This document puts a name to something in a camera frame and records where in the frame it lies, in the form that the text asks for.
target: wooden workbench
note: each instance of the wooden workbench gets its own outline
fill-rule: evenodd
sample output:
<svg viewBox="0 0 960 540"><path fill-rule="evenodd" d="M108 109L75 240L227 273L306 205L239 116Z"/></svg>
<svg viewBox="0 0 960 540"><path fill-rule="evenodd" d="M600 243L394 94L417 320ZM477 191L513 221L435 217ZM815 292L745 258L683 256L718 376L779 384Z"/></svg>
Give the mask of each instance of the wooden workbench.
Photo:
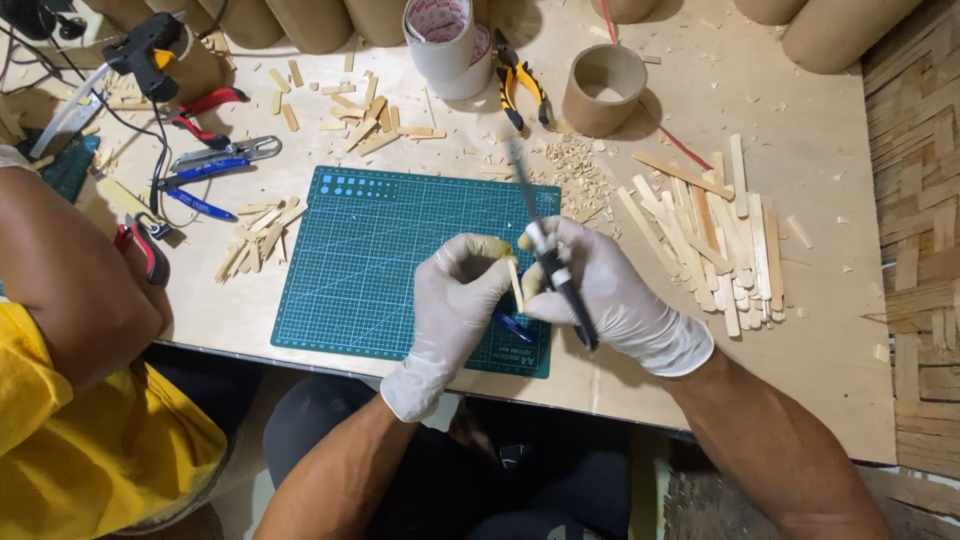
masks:
<svg viewBox="0 0 960 540"><path fill-rule="evenodd" d="M624 45L662 58L662 64L648 66L644 103L654 119L635 114L621 133L608 140L618 153L608 152L599 160L613 172L614 186L630 186L634 174L650 172L630 159L636 149L696 170L675 146L659 143L657 122L701 156L724 151L728 163L730 135L743 134L748 187L773 197L781 221L797 215L813 240L810 250L794 236L781 243L786 297L794 308L787 310L785 323L772 330L747 331L742 340L731 342L722 315L696 309L692 295L670 283L627 211L613 201L614 225L624 232L620 244L669 304L706 319L721 347L820 417L851 456L894 462L890 365L876 358L877 345L886 347L887 330L860 317L884 311L875 286L882 279L861 77L854 71L828 77L803 73L783 55L775 29L750 24L723 8L701 7L710 4L717 3L662 2L651 22L620 27ZM604 41L601 33L591 30L602 28L603 21L586 0L498 3L492 20L530 62L560 115L570 62L582 49ZM221 107L201 122L237 140L248 131L250 137L278 135L284 148L279 156L257 162L253 172L188 187L193 193L205 193L219 207L231 209L291 195L305 198L313 168L320 164L480 178L485 156L498 160L505 155L492 137L482 137L496 133L503 119L493 84L470 102L431 99L437 126L446 130L447 139L420 144L402 139L366 158L340 151L343 132L317 131L321 119L330 119L327 110L332 103L308 86L284 96L300 122L298 132L289 133L282 115L270 115L276 87L267 70L276 67L287 73L287 61L295 58L305 81L321 86L356 83L358 93L348 96L355 100L362 100L366 87L362 75L369 69L379 77L378 94L400 107L404 125L430 125L423 79L405 47L361 49L352 73L343 71L343 54L307 57L283 46L251 52L234 47L232 52L239 66L234 85L250 94L252 103ZM262 67L253 72L257 63ZM523 90L519 94L519 108L532 116L532 101ZM759 96L759 101L749 101L748 94ZM152 114L132 116L143 125ZM29 125L30 118L28 112L24 123ZM114 176L134 193L141 191L153 170L156 141L142 136L131 140L130 132L109 118L100 125L105 146L119 154ZM168 134L175 155L200 148L186 132L168 129ZM558 135L537 126L531 143L537 139L555 142ZM463 148L475 154L464 155ZM534 159L532 166L548 165ZM840 180L833 179L837 175L842 175ZM164 199L171 222L182 226L186 235L176 249L164 246L173 265L168 293L175 314L164 339L306 369L382 377L396 368L391 361L272 346L270 335L287 267L269 263L259 274L215 284L214 273L227 247L235 242L234 225L195 219L184 205ZM84 190L79 206L105 231L111 230L114 216L92 185ZM848 225L837 223L841 215L849 219ZM293 240L295 228L291 233ZM292 248L293 242L288 241L291 253ZM852 271L843 272L845 265ZM800 307L805 318L798 316ZM686 428L680 410L632 359L610 349L591 357L572 332L560 329L554 335L549 379L466 371L451 389Z"/></svg>

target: green cutting mat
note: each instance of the green cutting mat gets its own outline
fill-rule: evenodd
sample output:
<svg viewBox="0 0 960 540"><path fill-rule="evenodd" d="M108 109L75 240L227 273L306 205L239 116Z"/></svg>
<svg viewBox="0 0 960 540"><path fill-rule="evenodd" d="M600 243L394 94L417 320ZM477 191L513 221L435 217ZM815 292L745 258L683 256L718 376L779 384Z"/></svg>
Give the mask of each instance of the green cutting mat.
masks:
<svg viewBox="0 0 960 540"><path fill-rule="evenodd" d="M36 139L40 137L43 130L25 128L24 132L28 138L17 144L16 149L29 159L30 149L34 147ZM86 169L93 162L93 153L99 146L100 137L96 135L76 135L57 154L53 163L43 167L40 177L61 197L70 203L76 203L80 189L84 186ZM3 296L3 282L0 282L0 296Z"/></svg>
<svg viewBox="0 0 960 540"><path fill-rule="evenodd" d="M560 212L558 187L536 190L540 215ZM413 344L417 265L458 233L516 246L528 221L518 184L337 167L314 170L307 202L271 343L390 360ZM467 368L545 379L550 325L516 319L537 343L491 324Z"/></svg>

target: person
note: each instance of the person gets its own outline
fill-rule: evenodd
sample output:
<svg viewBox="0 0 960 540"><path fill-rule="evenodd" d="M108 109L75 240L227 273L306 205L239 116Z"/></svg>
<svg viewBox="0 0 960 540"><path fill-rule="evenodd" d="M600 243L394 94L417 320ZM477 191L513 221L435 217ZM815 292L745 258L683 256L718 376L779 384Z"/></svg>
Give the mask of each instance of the person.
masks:
<svg viewBox="0 0 960 540"><path fill-rule="evenodd" d="M601 340L657 377L713 463L784 536L892 538L820 421L715 347L706 325L658 298L610 237L559 216L544 226L559 238ZM529 240L519 243L526 248ZM561 459L559 471L521 474L521 457L505 476L496 471L504 467L419 424L510 289L511 253L496 238L460 234L418 267L414 344L379 392L359 380L317 376L277 404L264 438L277 490L256 540L626 537L629 465L610 450L616 433L601 430L607 436L584 445L600 448L580 452L577 462ZM536 264L523 277L525 312L573 322L565 299L541 290L541 278ZM582 435L585 420L574 415L551 429Z"/></svg>
<svg viewBox="0 0 960 540"><path fill-rule="evenodd" d="M259 370L150 346L171 315L127 254L0 146L0 538L159 528L223 470Z"/></svg>

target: hand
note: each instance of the hand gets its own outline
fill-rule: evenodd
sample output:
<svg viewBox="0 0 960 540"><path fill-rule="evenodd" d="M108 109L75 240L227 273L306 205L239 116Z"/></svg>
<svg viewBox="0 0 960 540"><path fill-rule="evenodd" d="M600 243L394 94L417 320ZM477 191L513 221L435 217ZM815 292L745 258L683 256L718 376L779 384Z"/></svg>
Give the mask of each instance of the hand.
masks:
<svg viewBox="0 0 960 540"><path fill-rule="evenodd" d="M679 377L704 364L713 352L707 325L681 315L661 300L634 269L616 241L572 219L543 220L547 234L561 243L567 263L601 341L639 360L654 375ZM527 233L518 246L530 249ZM543 270L534 264L523 275L524 313L556 324L574 324L569 304L556 292L543 292Z"/></svg>
<svg viewBox="0 0 960 540"><path fill-rule="evenodd" d="M437 408L510 289L512 254L502 240L464 233L417 267L414 346L380 383L383 400L401 421L419 422Z"/></svg>

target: red pliers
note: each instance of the red pliers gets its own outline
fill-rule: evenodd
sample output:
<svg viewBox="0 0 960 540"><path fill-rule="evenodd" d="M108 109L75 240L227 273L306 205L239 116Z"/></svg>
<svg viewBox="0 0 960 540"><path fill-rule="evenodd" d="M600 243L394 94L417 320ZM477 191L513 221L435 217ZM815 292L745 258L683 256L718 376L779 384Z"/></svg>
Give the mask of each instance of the red pliers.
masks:
<svg viewBox="0 0 960 540"><path fill-rule="evenodd" d="M117 226L117 234L113 237L113 247L121 254L127 253L131 240L135 240L140 249L143 250L144 255L147 256L147 283L165 286L170 279L170 261L147 234L147 228L140 223L141 215L146 214L140 212L134 217L127 215L126 225Z"/></svg>
<svg viewBox="0 0 960 540"><path fill-rule="evenodd" d="M249 101L250 98L247 97L247 94L236 88L220 88L213 90L190 105L177 107L177 115L170 118L170 121L178 128L189 131L208 147L214 150L224 150L230 145L230 137L205 132L193 122L193 118L224 103L247 103Z"/></svg>

